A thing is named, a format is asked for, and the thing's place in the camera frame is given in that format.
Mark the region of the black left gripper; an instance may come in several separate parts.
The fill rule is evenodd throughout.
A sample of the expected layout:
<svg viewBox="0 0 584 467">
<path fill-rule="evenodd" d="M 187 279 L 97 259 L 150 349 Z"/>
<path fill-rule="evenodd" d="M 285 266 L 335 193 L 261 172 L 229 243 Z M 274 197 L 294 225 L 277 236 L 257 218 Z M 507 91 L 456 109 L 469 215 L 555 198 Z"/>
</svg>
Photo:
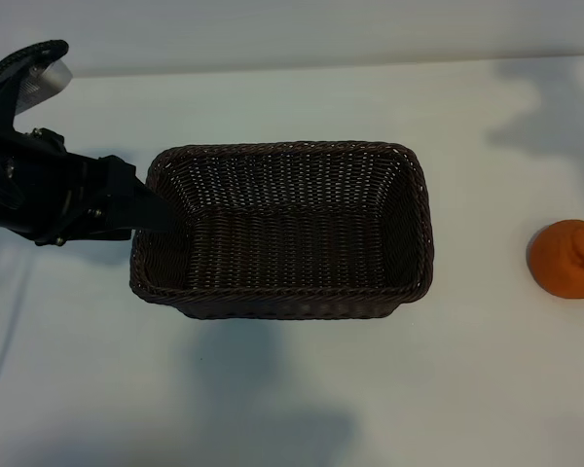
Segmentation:
<svg viewBox="0 0 584 467">
<path fill-rule="evenodd" d="M 46 128 L 0 129 L 0 228 L 38 246 L 67 241 L 127 241 L 132 230 L 171 229 L 169 204 L 111 155 L 90 158 L 64 148 Z"/>
</svg>

